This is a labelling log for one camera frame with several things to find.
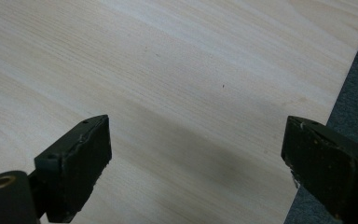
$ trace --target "clamp jaw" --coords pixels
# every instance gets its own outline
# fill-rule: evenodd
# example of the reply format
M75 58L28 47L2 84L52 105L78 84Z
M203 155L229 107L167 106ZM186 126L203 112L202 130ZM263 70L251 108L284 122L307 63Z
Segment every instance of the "clamp jaw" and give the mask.
M85 119L34 158L35 170L0 174L0 223L69 223L112 159L109 118Z
M281 155L332 216L358 224L357 143L313 120L288 117Z

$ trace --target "wooden board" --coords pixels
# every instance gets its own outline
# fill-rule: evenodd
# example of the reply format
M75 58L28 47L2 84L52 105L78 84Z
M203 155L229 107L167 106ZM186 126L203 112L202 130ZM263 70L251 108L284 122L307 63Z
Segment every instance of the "wooden board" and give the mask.
M358 1L0 1L0 173L108 114L73 223L283 223L286 117L326 122L357 49Z

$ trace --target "gray carpet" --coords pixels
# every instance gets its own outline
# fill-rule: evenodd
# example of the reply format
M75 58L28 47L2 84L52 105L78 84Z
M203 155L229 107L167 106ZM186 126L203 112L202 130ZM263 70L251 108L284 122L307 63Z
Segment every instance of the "gray carpet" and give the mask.
M358 143L358 52L338 96L327 126ZM284 224L337 224L304 188L297 192Z

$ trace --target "light wood surface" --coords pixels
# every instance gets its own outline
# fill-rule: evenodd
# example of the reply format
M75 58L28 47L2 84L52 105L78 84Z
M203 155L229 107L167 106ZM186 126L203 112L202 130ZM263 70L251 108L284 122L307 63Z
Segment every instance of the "light wood surface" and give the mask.
M326 122L357 49L353 0L0 1L0 173L107 114L73 223L283 223L286 117Z

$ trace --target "wood grain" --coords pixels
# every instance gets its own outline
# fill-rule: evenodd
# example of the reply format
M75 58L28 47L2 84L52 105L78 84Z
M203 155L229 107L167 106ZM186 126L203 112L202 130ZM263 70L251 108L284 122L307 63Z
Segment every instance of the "wood grain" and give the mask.
M286 117L326 122L357 49L358 1L0 1L0 172L108 114L73 223L283 223Z

